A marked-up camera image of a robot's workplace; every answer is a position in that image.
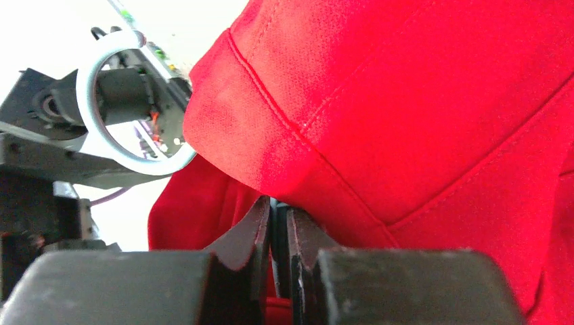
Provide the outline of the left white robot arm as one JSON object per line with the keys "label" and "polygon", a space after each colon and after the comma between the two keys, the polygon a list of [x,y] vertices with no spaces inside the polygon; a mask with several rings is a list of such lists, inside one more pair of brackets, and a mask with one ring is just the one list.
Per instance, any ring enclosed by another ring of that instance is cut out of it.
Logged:
{"label": "left white robot arm", "polygon": [[141,66],[105,70],[89,83],[25,70],[1,104],[1,299],[42,253],[104,249],[93,203],[76,184],[116,194],[151,181],[110,158],[81,152],[81,108],[96,101],[105,125],[126,123],[146,158],[173,155],[182,111],[169,84]]}

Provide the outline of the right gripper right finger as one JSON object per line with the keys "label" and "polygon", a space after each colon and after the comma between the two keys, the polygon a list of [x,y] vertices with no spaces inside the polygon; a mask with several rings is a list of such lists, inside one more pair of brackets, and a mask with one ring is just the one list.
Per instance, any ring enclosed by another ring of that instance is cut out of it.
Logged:
{"label": "right gripper right finger", "polygon": [[340,245],[286,212],[295,324],[524,324],[498,266],[470,250]]}

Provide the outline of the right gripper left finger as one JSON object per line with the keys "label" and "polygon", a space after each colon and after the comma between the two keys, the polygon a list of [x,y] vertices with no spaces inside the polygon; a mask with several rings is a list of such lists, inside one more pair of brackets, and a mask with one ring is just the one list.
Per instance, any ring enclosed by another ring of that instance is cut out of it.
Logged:
{"label": "right gripper left finger", "polygon": [[25,272],[2,324],[263,324],[270,199],[201,251],[53,251]]}

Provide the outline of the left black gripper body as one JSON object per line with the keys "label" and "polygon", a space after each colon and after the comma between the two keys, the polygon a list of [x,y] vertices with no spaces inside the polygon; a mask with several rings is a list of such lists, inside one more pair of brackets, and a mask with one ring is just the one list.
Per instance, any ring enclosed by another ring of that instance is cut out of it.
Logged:
{"label": "left black gripper body", "polygon": [[79,198],[73,184],[119,188],[110,177],[42,178],[1,173],[1,300],[13,291],[28,266],[50,250],[119,251],[98,236],[91,207],[98,201]]}

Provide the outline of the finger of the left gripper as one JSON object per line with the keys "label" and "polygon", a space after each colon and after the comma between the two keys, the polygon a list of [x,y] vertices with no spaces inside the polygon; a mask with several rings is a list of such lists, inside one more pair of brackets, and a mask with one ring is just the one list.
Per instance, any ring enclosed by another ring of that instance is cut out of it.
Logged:
{"label": "finger of the left gripper", "polygon": [[99,189],[131,187],[162,179],[132,171],[112,159],[77,152],[69,142],[1,123],[1,179],[6,176],[63,181]]}

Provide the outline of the grey-blue hanger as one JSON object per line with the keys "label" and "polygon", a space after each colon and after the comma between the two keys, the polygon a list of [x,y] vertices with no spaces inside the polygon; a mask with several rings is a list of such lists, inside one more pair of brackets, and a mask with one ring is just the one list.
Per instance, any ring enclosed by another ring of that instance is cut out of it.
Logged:
{"label": "grey-blue hanger", "polygon": [[78,68],[76,100],[85,127],[108,151],[112,160],[137,173],[165,176],[186,167],[196,156],[196,151],[189,144],[183,144],[173,156],[163,160],[146,160],[132,154],[106,129],[95,94],[97,74],[106,61],[114,54],[128,49],[140,49],[146,43],[145,35],[138,30],[121,30],[98,40],[88,53],[87,61]]}

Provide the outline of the red skirt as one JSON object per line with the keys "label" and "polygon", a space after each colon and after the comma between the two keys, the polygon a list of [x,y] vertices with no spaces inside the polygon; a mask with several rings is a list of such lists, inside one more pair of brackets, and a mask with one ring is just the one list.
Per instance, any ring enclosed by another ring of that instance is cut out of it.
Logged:
{"label": "red skirt", "polygon": [[345,246],[481,251],[529,324],[573,323],[572,1],[250,1],[190,79],[150,249],[267,195]]}

